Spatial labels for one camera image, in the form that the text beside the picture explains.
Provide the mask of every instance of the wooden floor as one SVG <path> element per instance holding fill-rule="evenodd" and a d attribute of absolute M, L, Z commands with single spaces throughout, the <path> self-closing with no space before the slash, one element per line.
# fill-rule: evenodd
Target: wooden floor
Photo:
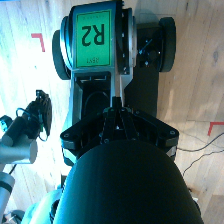
<path fill-rule="evenodd" d="M 6 212 L 26 210 L 59 183 L 64 170 L 59 135 L 68 110 L 69 81 L 55 72 L 51 40 L 71 7 L 91 0 L 21 0 L 0 2 L 0 116 L 15 118 L 17 107 L 35 99 L 35 90 L 49 93 L 53 104 L 52 131 L 48 142 L 38 141 L 33 165 L 18 165 L 15 188 Z M 223 0 L 128 0 L 138 23 L 172 16 L 177 26 L 177 52 L 173 70 L 160 74 L 158 118 L 180 131 L 179 147 L 204 146 L 224 126 L 224 1 Z M 45 52 L 32 33 L 42 33 Z M 204 153 L 224 149 L 224 136 L 196 153 L 177 152 L 181 172 Z M 185 174 L 198 198 L 205 223 L 224 223 L 224 152 L 203 157 Z"/>

